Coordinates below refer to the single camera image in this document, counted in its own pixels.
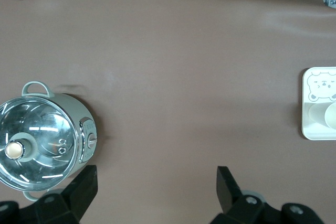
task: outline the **glass lid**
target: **glass lid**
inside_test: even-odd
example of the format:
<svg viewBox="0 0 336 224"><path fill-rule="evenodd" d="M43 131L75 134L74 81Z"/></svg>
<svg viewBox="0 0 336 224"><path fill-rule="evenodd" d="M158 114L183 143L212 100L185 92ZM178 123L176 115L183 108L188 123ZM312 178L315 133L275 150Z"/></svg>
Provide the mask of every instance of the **glass lid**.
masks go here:
<svg viewBox="0 0 336 224"><path fill-rule="evenodd" d="M23 191L45 190L66 177L77 155L69 117L51 101L20 97L0 106L0 179Z"/></svg>

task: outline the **lid knob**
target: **lid knob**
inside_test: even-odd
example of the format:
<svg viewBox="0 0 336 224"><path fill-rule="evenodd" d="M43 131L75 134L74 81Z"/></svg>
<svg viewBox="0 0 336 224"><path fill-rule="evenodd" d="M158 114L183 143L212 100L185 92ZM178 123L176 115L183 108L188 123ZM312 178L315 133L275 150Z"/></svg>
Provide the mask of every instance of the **lid knob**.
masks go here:
<svg viewBox="0 0 336 224"><path fill-rule="evenodd" d="M25 148L18 141L11 141L5 147L5 154L12 160L17 160L25 154Z"/></svg>

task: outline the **bear face design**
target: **bear face design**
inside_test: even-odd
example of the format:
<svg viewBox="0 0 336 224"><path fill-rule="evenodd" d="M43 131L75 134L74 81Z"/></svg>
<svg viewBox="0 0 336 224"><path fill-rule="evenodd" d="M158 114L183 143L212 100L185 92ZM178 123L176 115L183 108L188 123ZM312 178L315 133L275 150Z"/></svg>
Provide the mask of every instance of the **bear face design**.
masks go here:
<svg viewBox="0 0 336 224"><path fill-rule="evenodd" d="M329 98L336 101L336 73L312 73L307 80L310 94L309 100L316 102L319 98Z"/></svg>

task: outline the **white tray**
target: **white tray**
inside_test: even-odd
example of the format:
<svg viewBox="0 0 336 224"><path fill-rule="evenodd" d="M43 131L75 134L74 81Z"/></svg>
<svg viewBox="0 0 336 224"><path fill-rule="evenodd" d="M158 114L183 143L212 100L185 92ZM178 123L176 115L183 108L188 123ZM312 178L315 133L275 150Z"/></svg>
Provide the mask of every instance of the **white tray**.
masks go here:
<svg viewBox="0 0 336 224"><path fill-rule="evenodd" d="M314 122L308 115L314 104L336 102L336 67L310 68L304 73L302 80L304 136L310 140L336 140L335 129Z"/></svg>

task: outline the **cup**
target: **cup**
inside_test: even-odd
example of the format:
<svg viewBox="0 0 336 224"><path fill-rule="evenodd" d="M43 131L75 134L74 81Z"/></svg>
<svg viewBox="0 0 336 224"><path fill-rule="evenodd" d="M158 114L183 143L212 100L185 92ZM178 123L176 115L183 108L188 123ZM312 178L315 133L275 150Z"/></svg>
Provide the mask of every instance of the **cup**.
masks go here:
<svg viewBox="0 0 336 224"><path fill-rule="evenodd" d="M316 103L308 115L314 122L336 130L336 102Z"/></svg>

